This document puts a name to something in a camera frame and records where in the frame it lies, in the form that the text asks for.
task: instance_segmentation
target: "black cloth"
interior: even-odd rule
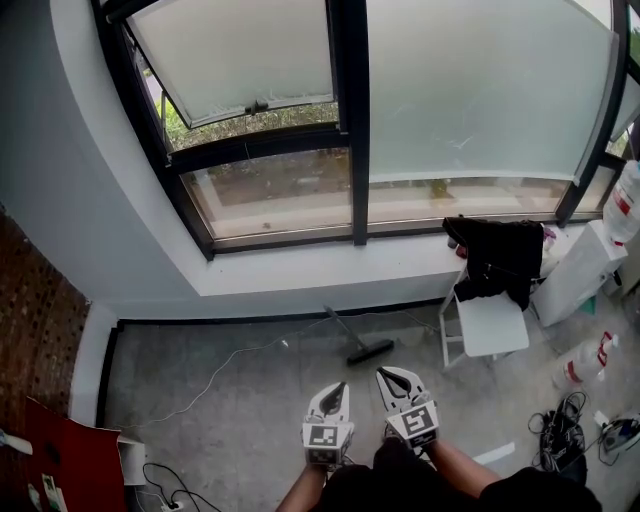
[[[360,465],[338,469],[312,510],[600,512],[602,507],[585,487],[534,468],[487,486],[475,499],[454,489],[400,440],[389,438],[376,452],[373,469]]]
[[[540,277],[544,228],[538,222],[491,222],[448,217],[442,226],[467,249],[468,278],[455,285],[458,300],[500,295],[506,290],[524,311],[532,279]]]

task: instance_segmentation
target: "spray bottle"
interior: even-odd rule
[[[600,341],[582,342],[568,362],[560,365],[553,375],[553,383],[559,389],[580,386],[594,379],[607,366],[613,347],[618,346],[618,335],[605,332]]]

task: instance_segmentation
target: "white cable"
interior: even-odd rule
[[[146,494],[147,496],[155,496],[155,497],[157,497],[157,498],[160,500],[160,503],[162,503],[162,506],[163,506],[163,507],[165,506],[164,500],[162,499],[162,496],[160,496],[159,494],[156,494],[156,493],[154,493],[154,492],[144,492],[144,491],[136,491],[136,494],[137,494],[138,492],[139,492],[140,494]]]
[[[311,325],[308,325],[307,327],[305,327],[304,329],[301,329],[299,331],[295,331],[295,332],[290,332],[287,334],[283,334],[282,336],[278,336],[275,340],[273,340],[270,343],[267,343],[266,345],[262,345],[260,347],[252,347],[252,348],[241,348],[239,350],[236,350],[235,352],[233,352],[230,356],[229,359],[227,359],[224,364],[222,366],[220,366],[215,372],[213,372],[213,375],[211,376],[211,378],[209,379],[209,383],[207,384],[207,387],[204,388],[192,401],[191,403],[185,407],[184,409],[181,409],[179,411],[174,411],[171,414],[168,414],[167,416],[165,416],[164,418],[160,418],[157,420],[151,420],[151,421],[147,421],[146,423],[141,423],[139,425],[116,425],[116,427],[121,428],[121,429],[125,429],[125,428],[143,428],[146,427],[148,425],[151,425],[152,423],[160,423],[162,421],[166,421],[169,418],[172,418],[173,416],[175,416],[176,414],[183,414],[185,412],[187,412],[189,409],[191,409],[191,407],[193,407],[193,404],[195,404],[198,399],[204,395],[207,391],[209,391],[209,388],[211,387],[211,384],[213,383],[213,379],[216,378],[216,375],[218,375],[218,372],[220,372],[220,370],[222,370],[225,366],[227,366],[229,364],[229,362],[233,359],[233,356],[235,356],[236,354],[239,354],[241,352],[251,352],[253,350],[262,350],[263,348],[269,348],[272,345],[275,345],[276,343],[278,343],[279,341],[282,341],[284,338],[287,338],[289,336],[296,336],[298,334],[303,333],[304,331],[311,329],[312,327],[321,324],[322,322],[326,322],[327,320],[331,320],[331,317],[329,318],[323,318],[322,320],[318,320],[317,322],[312,323]]]
[[[424,325],[425,327],[428,327],[429,329],[431,329],[433,332],[438,332],[440,330],[439,327],[434,327],[431,324],[428,324],[427,322],[423,322],[422,320],[418,320],[415,316],[413,316],[411,313],[409,313],[408,311],[399,311],[399,313],[404,313],[405,315],[407,315],[409,318],[412,318],[414,322],[418,322],[420,325]]]
[[[146,510],[142,508],[142,505],[140,505],[140,500],[138,499],[138,491],[135,491],[135,493],[136,493],[136,501],[138,502],[138,506],[140,507],[140,510],[142,510],[142,512],[146,512]]]
[[[415,322],[419,323],[420,325],[423,325],[425,327],[428,327],[429,329],[431,329],[433,332],[437,332],[440,329],[437,329],[436,327],[433,327],[432,325],[429,325],[426,322],[423,322],[421,320],[418,320],[415,316],[413,316],[411,313],[408,313],[407,311],[390,311],[389,313],[363,313],[361,315],[354,315],[354,316],[367,316],[367,315],[377,315],[377,316],[387,316],[387,315],[393,315],[396,313],[404,313],[405,315],[407,315],[408,317],[412,318]],[[177,414],[184,414],[185,412],[187,412],[189,409],[191,409],[191,407],[193,407],[193,404],[195,404],[198,399],[200,399],[200,397],[202,397],[207,391],[209,391],[209,388],[211,387],[211,384],[213,383],[213,379],[216,378],[216,375],[218,375],[218,373],[229,364],[229,362],[233,359],[233,357],[236,354],[239,354],[241,352],[251,352],[254,350],[262,350],[264,348],[269,348],[273,345],[275,345],[276,343],[278,343],[279,341],[282,342],[285,346],[288,346],[285,338],[289,337],[289,336],[297,336],[298,334],[302,334],[303,332],[307,331],[308,329],[311,329],[312,327],[315,327],[318,324],[321,324],[322,322],[326,322],[327,320],[331,320],[331,317],[328,318],[323,318],[322,320],[318,320],[317,322],[312,323],[311,325],[306,326],[303,329],[300,329],[299,331],[295,331],[295,332],[289,332],[287,334],[283,334],[282,336],[278,336],[275,340],[267,343],[266,345],[262,345],[260,347],[252,347],[252,348],[241,348],[239,350],[236,350],[235,352],[233,352],[229,358],[224,362],[224,364],[222,366],[220,366],[215,372],[213,372],[213,375],[211,376],[211,378],[209,379],[209,383],[207,384],[207,386],[191,401],[191,403],[185,407],[184,409],[181,409],[179,411],[174,411],[170,414],[168,414],[167,416],[165,416],[164,418],[159,418],[159,419],[155,419],[155,420],[150,420],[147,421],[146,423],[141,423],[141,424],[133,424],[133,425],[116,425],[116,427],[120,428],[120,429],[126,429],[126,428],[144,428],[147,427],[149,425],[151,425],[152,423],[161,423],[163,421],[168,420],[169,418],[172,418],[173,416],[176,416]]]

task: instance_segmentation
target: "red board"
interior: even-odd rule
[[[51,510],[42,474],[62,489],[69,512],[126,512],[124,479],[115,430],[85,427],[61,418],[33,399],[27,400],[29,481],[40,493],[44,511]]]

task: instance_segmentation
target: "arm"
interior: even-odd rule
[[[323,466],[306,466],[276,512],[311,510],[320,501],[326,476],[327,471]]]
[[[446,441],[436,440],[429,444],[427,453],[438,472],[453,487],[474,498],[479,498],[487,485],[502,480]]]

